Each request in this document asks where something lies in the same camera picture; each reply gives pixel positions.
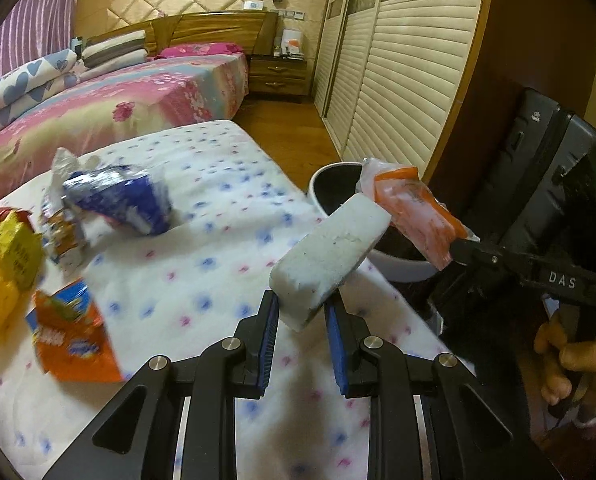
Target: purple striped curtain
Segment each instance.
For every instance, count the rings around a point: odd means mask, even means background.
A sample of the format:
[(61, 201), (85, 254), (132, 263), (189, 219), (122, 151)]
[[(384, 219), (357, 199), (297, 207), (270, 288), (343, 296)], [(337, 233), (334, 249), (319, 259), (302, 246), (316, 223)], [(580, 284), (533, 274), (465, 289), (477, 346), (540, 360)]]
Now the purple striped curtain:
[(0, 76), (68, 48), (76, 0), (19, 0), (0, 26)]

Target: wooden headboard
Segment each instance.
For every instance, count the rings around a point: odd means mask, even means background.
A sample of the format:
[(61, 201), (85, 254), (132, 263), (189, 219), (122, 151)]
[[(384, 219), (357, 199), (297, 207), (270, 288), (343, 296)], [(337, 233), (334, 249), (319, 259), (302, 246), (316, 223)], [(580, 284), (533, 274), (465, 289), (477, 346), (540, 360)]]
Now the wooden headboard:
[(87, 39), (87, 44), (122, 36), (134, 30), (145, 31), (145, 48), (155, 56), (163, 48), (181, 43), (237, 43), (245, 54), (272, 53), (278, 14), (264, 10), (225, 10), (197, 12), (155, 18), (134, 23)]

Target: louvered door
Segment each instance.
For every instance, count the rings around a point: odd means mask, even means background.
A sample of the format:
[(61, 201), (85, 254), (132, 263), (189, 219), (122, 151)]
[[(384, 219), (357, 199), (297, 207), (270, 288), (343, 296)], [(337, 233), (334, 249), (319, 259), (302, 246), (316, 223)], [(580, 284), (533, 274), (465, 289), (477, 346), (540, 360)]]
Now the louvered door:
[(424, 171), (454, 100), (480, 0), (381, 0), (344, 160)]
[(378, 0), (349, 0), (340, 54), (335, 64), (325, 125), (342, 155), (354, 116), (358, 92), (376, 23)]
[(332, 69), (344, 24), (346, 8), (347, 0), (328, 1), (312, 87), (313, 102), (321, 116), (325, 114), (329, 100)]

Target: bed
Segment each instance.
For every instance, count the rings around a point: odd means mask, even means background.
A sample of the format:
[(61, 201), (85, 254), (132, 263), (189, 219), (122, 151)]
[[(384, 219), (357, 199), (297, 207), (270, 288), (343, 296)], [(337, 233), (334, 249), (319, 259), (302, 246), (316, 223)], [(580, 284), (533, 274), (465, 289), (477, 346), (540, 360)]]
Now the bed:
[(56, 148), (81, 155), (184, 124), (231, 119), (248, 93), (246, 56), (269, 53), (277, 15), (262, 11), (157, 18), (91, 38), (145, 31), (155, 56), (168, 46), (227, 41), (244, 54), (161, 59), (63, 91), (0, 132), (0, 199), (48, 170)]
[[(127, 378), (153, 355), (180, 360), (232, 335), (256, 312), (274, 263), (321, 221), (231, 121), (174, 128), (95, 153), (106, 163), (161, 168), (179, 219), (159, 237), (133, 237), (99, 220), (86, 225), (92, 247), (82, 277)], [(37, 176), (0, 205), (37, 212), (48, 181), (46, 173)], [(55, 292), (67, 282), (48, 264), (39, 286)], [(433, 358), (446, 351), (368, 262), (342, 295), (372, 333), (408, 353)], [(0, 446), (22, 478), (40, 480), (119, 387), (44, 375), (25, 323), (15, 320), (0, 346)], [(366, 477), (369, 403), (340, 395), (322, 314), (299, 334), (279, 325), (267, 393), (236, 400), (235, 413), (239, 480)], [(174, 478), (180, 463), (179, 445)]]

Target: pink pillow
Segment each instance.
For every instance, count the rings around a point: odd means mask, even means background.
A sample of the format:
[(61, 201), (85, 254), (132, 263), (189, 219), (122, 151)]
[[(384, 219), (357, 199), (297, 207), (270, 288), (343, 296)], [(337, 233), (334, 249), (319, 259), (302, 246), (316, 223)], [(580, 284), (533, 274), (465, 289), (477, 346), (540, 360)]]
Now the pink pillow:
[(170, 46), (162, 50), (155, 59), (168, 59), (170, 57), (184, 56), (212, 56), (213, 54), (236, 54), (244, 52), (242, 47), (235, 43), (187, 43)]

